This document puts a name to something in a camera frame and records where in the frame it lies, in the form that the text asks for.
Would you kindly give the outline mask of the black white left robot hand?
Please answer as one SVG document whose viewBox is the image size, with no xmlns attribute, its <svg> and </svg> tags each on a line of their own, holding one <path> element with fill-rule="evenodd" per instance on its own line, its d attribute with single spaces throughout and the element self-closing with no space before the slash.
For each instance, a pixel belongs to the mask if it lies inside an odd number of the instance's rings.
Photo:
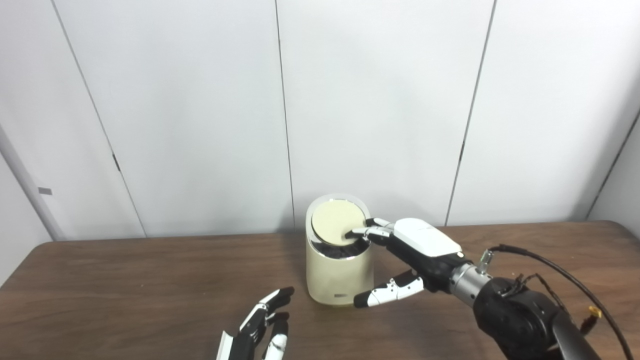
<svg viewBox="0 0 640 360">
<path fill-rule="evenodd" d="M 217 360 L 253 360 L 257 346 L 262 342 L 267 330 L 271 329 L 263 360 L 282 360 L 289 339 L 290 313 L 277 312 L 288 305 L 295 293 L 292 286 L 271 292 L 253 306 L 236 335 L 223 331 L 215 358 Z"/>
</svg>

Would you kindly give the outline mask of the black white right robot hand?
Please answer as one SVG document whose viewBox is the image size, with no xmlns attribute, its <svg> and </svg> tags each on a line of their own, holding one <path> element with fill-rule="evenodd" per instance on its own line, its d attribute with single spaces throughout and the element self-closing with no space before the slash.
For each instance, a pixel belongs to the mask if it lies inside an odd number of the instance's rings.
<svg viewBox="0 0 640 360">
<path fill-rule="evenodd" d="M 345 237 L 381 246 L 410 266 L 387 283 L 357 294 L 353 298 L 357 309 L 402 300 L 423 290 L 451 294 L 455 276 L 473 265 L 457 242 L 423 219 L 369 218 L 365 227 L 353 228 Z"/>
</svg>

